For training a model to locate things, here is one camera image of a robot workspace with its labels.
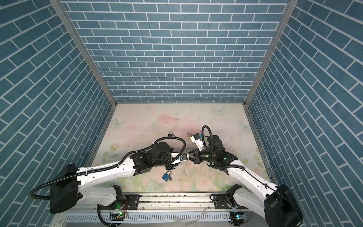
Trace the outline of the blue padlock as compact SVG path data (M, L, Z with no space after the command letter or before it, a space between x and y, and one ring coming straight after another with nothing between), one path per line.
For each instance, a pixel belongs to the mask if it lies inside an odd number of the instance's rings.
M171 170L167 170L166 173L164 173L164 175L162 176L162 179L165 182L169 181L169 178L171 177L172 171Z

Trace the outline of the brass padlock shackle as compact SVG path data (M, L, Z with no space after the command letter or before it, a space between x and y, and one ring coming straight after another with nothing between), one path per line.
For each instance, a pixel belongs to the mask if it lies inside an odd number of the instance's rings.
M187 137L190 139L190 138L192 138L194 136L194 134L192 133L192 132L187 132Z

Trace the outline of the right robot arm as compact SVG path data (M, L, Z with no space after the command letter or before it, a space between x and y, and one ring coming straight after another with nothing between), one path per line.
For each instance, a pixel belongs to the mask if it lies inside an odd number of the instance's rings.
M190 160L195 164L206 162L212 169L217 169L240 182L244 188L234 185L230 189L232 207L244 206L265 219L270 227L299 227L303 223L303 214L291 189L282 184L276 185L247 168L235 155L225 150L220 138L211 133L204 125L204 133L188 132L188 138L196 144L191 151Z

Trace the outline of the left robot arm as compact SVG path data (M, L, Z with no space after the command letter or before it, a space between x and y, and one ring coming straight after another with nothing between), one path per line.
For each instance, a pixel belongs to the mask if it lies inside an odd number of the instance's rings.
M93 186L123 177L148 173L153 167L173 168L185 151L186 141L179 137L162 137L152 145L128 152L121 160L101 166L77 168L75 164L64 167L51 181L33 188L29 198L48 200L50 213L68 211L86 200L109 206L122 203L125 197L119 186L113 186L109 199L88 195Z

